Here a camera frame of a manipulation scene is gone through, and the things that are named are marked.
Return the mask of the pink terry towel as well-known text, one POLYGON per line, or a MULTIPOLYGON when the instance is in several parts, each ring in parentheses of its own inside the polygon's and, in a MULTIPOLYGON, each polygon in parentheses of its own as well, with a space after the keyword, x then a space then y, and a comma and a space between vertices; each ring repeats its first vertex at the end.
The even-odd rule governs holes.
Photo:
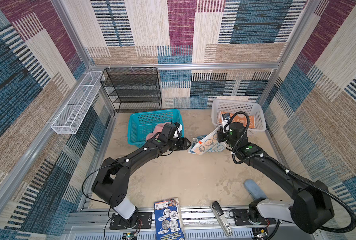
POLYGON ((147 134, 146 136, 146 141, 148 141, 151 138, 158 139, 159 134, 164 133, 167 139, 169 139, 170 131, 175 129, 175 125, 173 123, 159 123, 155 126, 154 130, 147 134), (164 131, 164 126, 168 125, 167 130, 164 131))

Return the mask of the orange bunny pattern towel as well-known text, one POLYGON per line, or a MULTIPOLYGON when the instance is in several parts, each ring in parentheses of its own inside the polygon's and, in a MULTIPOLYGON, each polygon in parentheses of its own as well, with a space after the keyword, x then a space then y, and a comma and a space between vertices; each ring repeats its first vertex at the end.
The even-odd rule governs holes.
MULTIPOLYGON (((218 124, 222 124, 222 117, 221 117, 221 115, 222 115, 222 114, 225 114, 225 113, 226 113, 226 112, 223 112, 223 111, 218 112, 218 124)), ((256 128, 256 125, 255 125, 255 116, 249 116, 249 119, 250 119, 249 128, 250 128, 250 129, 255 129, 255 128, 256 128)), ((244 124, 244 126, 246 126, 246 124, 247 124, 247 118, 246 118, 244 115, 239 114, 239 115, 237 115, 237 116, 233 119, 232 122, 233 122, 233 123, 236 123, 236 122, 242 123, 242 124, 244 124)))

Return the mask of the blue bunny pattern towel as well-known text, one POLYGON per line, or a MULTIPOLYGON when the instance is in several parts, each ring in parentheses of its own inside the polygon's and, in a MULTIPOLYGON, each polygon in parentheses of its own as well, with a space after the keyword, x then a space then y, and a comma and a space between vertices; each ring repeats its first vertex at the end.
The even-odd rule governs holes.
POLYGON ((219 128, 220 126, 217 126, 216 129, 210 134, 193 138, 193 144, 188 149, 188 153, 201 156, 205 153, 215 153, 224 151, 227 145, 225 142, 220 143, 218 141, 219 128))

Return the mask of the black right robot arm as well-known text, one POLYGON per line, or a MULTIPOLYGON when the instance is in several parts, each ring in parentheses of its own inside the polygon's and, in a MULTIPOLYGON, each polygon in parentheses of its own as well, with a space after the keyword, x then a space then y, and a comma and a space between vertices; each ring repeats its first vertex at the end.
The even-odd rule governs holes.
POLYGON ((356 215, 348 204, 330 193, 321 181, 313 182, 304 178, 267 154, 261 147, 249 142, 247 128, 242 123, 231 123, 224 130, 217 129, 218 140, 232 148, 235 164, 246 164, 266 175, 280 186, 292 199, 283 211, 264 211, 262 206, 268 200, 256 204, 257 211, 264 218, 275 218, 296 224, 302 231, 312 234, 316 230, 332 233, 348 233, 356 228, 356 215), (350 223, 343 228, 329 228, 325 224, 334 218, 332 202, 340 204, 349 214, 350 223))

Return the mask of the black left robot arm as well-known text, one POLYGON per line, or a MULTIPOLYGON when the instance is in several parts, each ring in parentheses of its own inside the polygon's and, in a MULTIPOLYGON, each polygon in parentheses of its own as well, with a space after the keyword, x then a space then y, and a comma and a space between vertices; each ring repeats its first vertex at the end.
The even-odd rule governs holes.
POLYGON ((130 176, 167 151, 187 150, 191 142, 183 137, 182 130, 179 123, 166 123, 161 132, 155 133, 139 149, 124 157, 103 161, 92 184, 92 192, 118 213, 125 228, 134 228, 140 222, 138 208, 127 198, 130 176))

